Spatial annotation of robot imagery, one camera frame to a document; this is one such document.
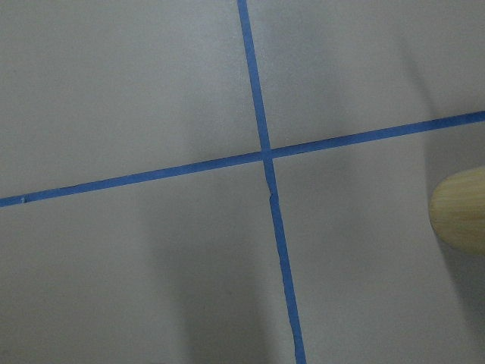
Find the bamboo wooden cup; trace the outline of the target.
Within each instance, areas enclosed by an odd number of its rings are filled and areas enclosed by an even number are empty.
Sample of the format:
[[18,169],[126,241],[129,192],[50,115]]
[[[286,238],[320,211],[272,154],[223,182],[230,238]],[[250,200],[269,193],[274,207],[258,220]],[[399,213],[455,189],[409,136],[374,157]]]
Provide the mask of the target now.
[[484,167],[460,171],[434,188],[428,207],[436,235],[463,252],[484,254]]

